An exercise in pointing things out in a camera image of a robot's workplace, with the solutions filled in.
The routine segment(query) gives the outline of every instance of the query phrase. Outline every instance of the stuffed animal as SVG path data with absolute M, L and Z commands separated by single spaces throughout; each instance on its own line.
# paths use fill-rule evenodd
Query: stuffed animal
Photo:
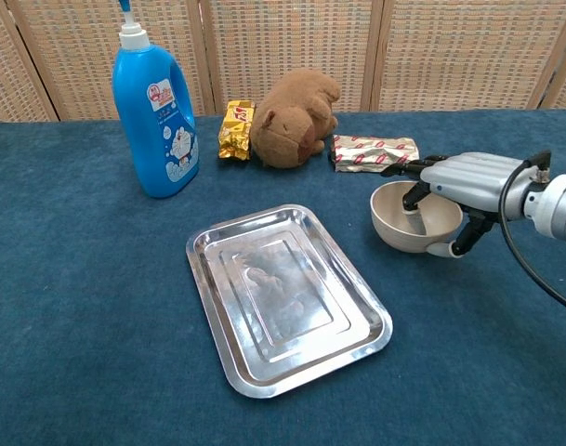
M 338 83 L 322 72 L 288 72 L 256 108 L 250 129 L 253 151 L 265 165 L 302 165 L 323 151 L 323 139 L 338 125 L 332 104 L 339 97 Z

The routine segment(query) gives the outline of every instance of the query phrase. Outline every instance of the red and white package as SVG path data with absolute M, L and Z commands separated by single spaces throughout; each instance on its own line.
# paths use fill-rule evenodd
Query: red and white package
M 336 172 L 382 172 L 394 163 L 419 159 L 411 138 L 365 138 L 334 135 Z

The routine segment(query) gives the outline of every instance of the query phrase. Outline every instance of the bottle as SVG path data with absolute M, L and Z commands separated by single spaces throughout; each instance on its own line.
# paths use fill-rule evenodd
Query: bottle
M 125 24 L 113 67 L 113 99 L 143 190 L 178 193 L 198 172 L 198 142 L 188 86 L 175 58 L 152 45 L 120 0 Z

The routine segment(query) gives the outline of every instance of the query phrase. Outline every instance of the bowl rim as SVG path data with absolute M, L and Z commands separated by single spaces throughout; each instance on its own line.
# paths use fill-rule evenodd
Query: bowl rim
M 371 194 L 371 196 L 369 197 L 369 208 L 371 210 L 371 212 L 375 215 L 375 218 L 377 218 L 379 221 L 383 222 L 386 226 L 388 226 L 389 228 L 392 228 L 393 230 L 399 232 L 400 234 L 404 234 L 404 235 L 408 235 L 410 237 L 416 237 L 416 238 L 421 238 L 421 239 L 433 239 L 436 237 L 442 237 L 444 235 L 448 235 L 452 232 L 454 232 L 455 230 L 458 229 L 458 227 L 462 224 L 462 220 L 464 219 L 464 214 L 462 212 L 462 209 L 460 208 L 460 206 L 451 201 L 448 200 L 447 198 L 443 198 L 440 195 L 437 195 L 440 198 L 443 198 L 444 200 L 452 203 L 454 206 L 456 206 L 456 209 L 458 209 L 458 214 L 460 215 L 460 223 L 458 223 L 458 226 L 456 226 L 453 230 L 448 230 L 443 232 L 442 234 L 436 234 L 436 235 L 421 235 L 421 234 L 413 234 L 412 232 L 407 232 L 405 230 L 401 230 L 399 228 L 396 228 L 394 225 L 390 225 L 386 219 L 382 218 L 375 210 L 374 208 L 374 197 L 375 195 L 383 188 L 385 188 L 386 186 L 390 185 L 390 184 L 397 184 L 397 183 L 408 183 L 408 184 L 416 184 L 416 181 L 412 181 L 412 180 L 401 180 L 401 181 L 389 181 L 388 183 L 384 183 L 381 186 L 377 187 Z

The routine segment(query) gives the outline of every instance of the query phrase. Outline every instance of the stainless steel tray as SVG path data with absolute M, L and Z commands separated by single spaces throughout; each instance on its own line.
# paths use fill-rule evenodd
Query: stainless steel tray
M 392 335 L 386 309 L 303 206 L 215 225 L 187 254 L 225 375 L 247 397 L 303 385 Z

